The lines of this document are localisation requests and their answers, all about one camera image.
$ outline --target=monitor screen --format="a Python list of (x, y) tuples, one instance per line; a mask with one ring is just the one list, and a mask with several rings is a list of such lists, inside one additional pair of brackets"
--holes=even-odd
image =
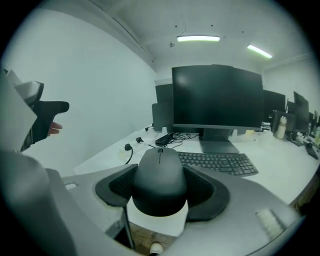
[(313, 120), (314, 120), (314, 114), (309, 112), (309, 124), (312, 124)]
[(318, 121), (318, 112), (315, 110), (314, 111), (314, 123), (317, 123), (317, 121)]
[(291, 101), (288, 101), (287, 102), (287, 110), (288, 110), (288, 113), (289, 114), (295, 114), (295, 112), (296, 112), (296, 105), (295, 105), (295, 103), (293, 103), (293, 102), (291, 102)]
[(172, 102), (173, 100), (173, 85), (163, 84), (155, 87), (156, 100), (158, 103)]
[(285, 112), (286, 110), (286, 96), (281, 93), (274, 91), (263, 90), (264, 99), (264, 111), (263, 111), (263, 121), (270, 122), (273, 111), (278, 110)]
[(295, 104), (295, 131), (306, 132), (309, 126), (309, 102), (297, 92), (293, 92)]
[(260, 128), (264, 97), (260, 74), (225, 65), (172, 68), (173, 125)]

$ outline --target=computer monitor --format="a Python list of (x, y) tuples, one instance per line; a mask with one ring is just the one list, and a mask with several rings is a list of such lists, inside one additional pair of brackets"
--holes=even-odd
[(295, 104), (295, 132), (305, 133), (309, 127), (309, 102), (297, 92), (293, 92)]
[(286, 96), (284, 94), (263, 90), (263, 100), (263, 122), (271, 122), (274, 110), (284, 112), (286, 109)]
[(289, 114), (294, 115), (296, 112), (296, 105), (294, 102), (288, 101), (286, 104), (286, 110)]
[(264, 95), (260, 74), (225, 65), (172, 68), (173, 126), (204, 128), (205, 153), (239, 152), (231, 129), (261, 128)]
[(313, 121), (311, 124), (311, 132), (313, 132), (314, 134), (316, 133), (317, 130), (317, 126), (318, 126), (318, 112), (315, 110), (314, 111), (314, 115), (313, 115)]
[(273, 111), (272, 119), (271, 119), (271, 123), (270, 123), (270, 130), (273, 134), (275, 134), (276, 131), (278, 130), (280, 119), (282, 117), (286, 117), (285, 133), (290, 134), (294, 131), (295, 116), (290, 113), (285, 113), (282, 111), (275, 110), (275, 111)]
[(314, 114), (309, 112), (309, 124), (312, 124), (314, 121)]
[(156, 100), (158, 103), (166, 103), (173, 101), (173, 85), (163, 84), (155, 87)]

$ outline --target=black mouse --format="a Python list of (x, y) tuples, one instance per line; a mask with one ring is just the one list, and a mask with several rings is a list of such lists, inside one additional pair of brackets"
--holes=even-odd
[(175, 150), (153, 148), (144, 153), (134, 176), (132, 199), (150, 216), (164, 217), (181, 210), (187, 200), (187, 182)]

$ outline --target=keyboard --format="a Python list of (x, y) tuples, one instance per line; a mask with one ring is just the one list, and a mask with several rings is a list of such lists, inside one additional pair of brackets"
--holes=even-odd
[(207, 154), (177, 152), (183, 165), (199, 166), (215, 172), (222, 172), (234, 176), (251, 176), (258, 173), (246, 154)]

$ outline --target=monitor stand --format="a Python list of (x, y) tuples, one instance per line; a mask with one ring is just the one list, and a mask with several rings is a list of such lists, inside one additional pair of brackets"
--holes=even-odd
[(228, 140), (230, 129), (203, 129), (199, 138), (203, 153), (239, 153), (239, 150)]

